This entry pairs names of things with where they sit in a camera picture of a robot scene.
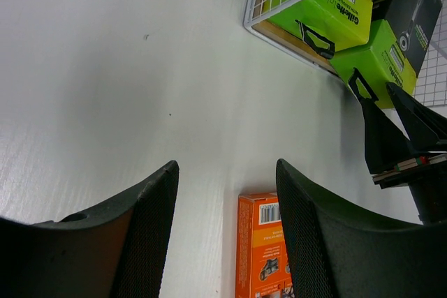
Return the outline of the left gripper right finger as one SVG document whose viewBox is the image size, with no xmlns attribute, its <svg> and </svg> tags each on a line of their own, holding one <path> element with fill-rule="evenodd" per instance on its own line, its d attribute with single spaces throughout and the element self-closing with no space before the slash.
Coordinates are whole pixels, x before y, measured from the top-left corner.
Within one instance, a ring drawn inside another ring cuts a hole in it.
<svg viewBox="0 0 447 298">
<path fill-rule="evenodd" d="M 446 224 L 418 225 L 360 207 L 276 164 L 296 297 L 445 297 Z"/>
</svg>

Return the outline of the black green razor box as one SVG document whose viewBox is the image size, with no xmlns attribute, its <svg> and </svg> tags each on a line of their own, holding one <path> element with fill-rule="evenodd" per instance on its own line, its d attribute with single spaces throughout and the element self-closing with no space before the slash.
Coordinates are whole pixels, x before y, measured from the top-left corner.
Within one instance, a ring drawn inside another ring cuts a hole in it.
<svg viewBox="0 0 447 298">
<path fill-rule="evenodd" d="M 287 0 L 267 0 L 272 10 Z M 372 0 L 300 0 L 268 22 L 294 35 L 325 59 L 369 40 Z"/>
<path fill-rule="evenodd" d="M 441 0 L 373 0 L 368 42 L 336 52 L 331 66 L 344 82 L 358 71 L 360 94 L 392 108 L 386 84 L 413 93 L 441 8 Z"/>
</svg>

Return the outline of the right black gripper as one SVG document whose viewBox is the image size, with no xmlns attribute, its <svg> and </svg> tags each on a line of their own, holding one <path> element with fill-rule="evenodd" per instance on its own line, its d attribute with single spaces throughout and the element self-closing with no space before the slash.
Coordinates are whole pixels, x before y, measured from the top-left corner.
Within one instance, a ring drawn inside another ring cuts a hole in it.
<svg viewBox="0 0 447 298">
<path fill-rule="evenodd" d="M 372 99 L 361 98 L 365 122 L 365 160 L 373 182 L 382 189 L 407 186 L 425 225 L 446 222 L 446 118 L 425 107 L 393 82 L 386 89 L 409 136 Z"/>
</svg>

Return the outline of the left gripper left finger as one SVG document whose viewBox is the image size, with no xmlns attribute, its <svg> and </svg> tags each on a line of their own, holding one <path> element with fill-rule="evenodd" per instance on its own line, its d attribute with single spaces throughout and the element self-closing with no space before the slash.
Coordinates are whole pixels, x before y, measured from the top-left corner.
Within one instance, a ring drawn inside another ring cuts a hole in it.
<svg viewBox="0 0 447 298">
<path fill-rule="evenodd" d="M 61 221 L 1 219 L 2 297 L 158 297 L 179 183 L 175 161 Z"/>
</svg>

